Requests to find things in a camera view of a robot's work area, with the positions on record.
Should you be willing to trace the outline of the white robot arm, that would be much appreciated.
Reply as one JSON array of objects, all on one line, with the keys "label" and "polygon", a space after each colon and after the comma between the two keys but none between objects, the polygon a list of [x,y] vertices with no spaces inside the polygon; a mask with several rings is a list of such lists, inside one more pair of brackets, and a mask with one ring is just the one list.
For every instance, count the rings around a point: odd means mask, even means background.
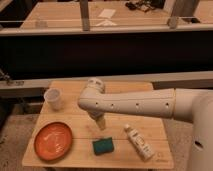
[{"label": "white robot arm", "polygon": [[90,78],[78,106],[96,122],[105,113],[119,113],[192,123],[187,171],[213,171],[213,90],[170,88],[106,93],[102,80]]}]

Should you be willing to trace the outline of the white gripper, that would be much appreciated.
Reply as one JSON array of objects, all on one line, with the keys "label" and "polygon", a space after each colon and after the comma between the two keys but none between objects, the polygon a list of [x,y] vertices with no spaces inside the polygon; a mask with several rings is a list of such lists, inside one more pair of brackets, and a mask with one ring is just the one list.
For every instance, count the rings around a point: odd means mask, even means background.
[{"label": "white gripper", "polygon": [[103,112],[97,112],[97,111],[89,111],[88,115],[95,121],[97,121],[97,125],[100,130],[104,130],[106,128],[106,121],[103,118],[104,113]]}]

